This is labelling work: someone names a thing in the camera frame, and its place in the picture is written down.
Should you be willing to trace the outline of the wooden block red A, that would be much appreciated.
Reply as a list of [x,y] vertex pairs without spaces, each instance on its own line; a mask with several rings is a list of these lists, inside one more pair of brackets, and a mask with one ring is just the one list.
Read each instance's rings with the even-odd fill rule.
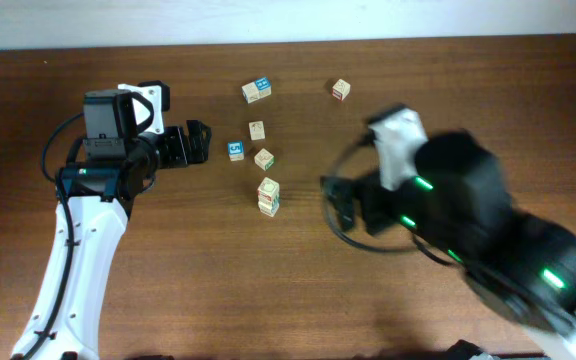
[[260,202],[272,203],[279,195],[279,183],[265,177],[257,188],[257,196]]

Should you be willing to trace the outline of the red Q wooden block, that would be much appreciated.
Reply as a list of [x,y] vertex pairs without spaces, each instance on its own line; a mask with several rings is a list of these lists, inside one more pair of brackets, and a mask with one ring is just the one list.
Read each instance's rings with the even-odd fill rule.
[[279,207],[278,206],[267,207],[264,204],[260,204],[259,209],[263,214],[270,216],[270,217],[274,217],[276,215]]

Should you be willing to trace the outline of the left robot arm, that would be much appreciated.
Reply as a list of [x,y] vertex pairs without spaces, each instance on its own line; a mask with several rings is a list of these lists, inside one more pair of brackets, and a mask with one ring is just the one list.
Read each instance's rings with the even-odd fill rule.
[[207,161],[211,129],[198,120],[165,126],[170,89],[161,81],[85,94],[86,132],[49,180],[58,204],[40,292],[14,359],[96,359],[104,295],[136,197],[161,169]]

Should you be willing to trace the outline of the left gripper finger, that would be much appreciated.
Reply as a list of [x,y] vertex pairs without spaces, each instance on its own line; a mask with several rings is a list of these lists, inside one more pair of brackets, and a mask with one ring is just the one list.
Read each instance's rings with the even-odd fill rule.
[[208,160],[208,146],[205,143],[190,143],[186,150],[188,164],[201,164]]
[[212,129],[199,120],[187,120],[188,139],[191,145],[209,145]]

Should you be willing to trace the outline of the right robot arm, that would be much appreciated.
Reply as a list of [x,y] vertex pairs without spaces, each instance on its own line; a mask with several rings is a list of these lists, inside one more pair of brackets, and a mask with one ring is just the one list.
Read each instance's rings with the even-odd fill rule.
[[388,190],[380,171],[321,179],[331,230],[347,244],[360,215],[376,235],[395,224],[419,251],[461,269],[490,310],[519,325],[552,359],[576,359],[576,235],[514,207],[498,158],[465,131],[430,138],[413,153],[417,173]]

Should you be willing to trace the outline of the red E wooden block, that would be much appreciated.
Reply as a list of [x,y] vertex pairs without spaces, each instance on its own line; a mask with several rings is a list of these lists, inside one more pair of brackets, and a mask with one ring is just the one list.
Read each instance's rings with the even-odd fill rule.
[[274,199],[272,202],[270,201],[265,201],[265,200],[261,200],[258,202],[258,206],[260,208],[266,208],[266,209],[274,209],[277,208],[279,206],[280,202],[278,199]]

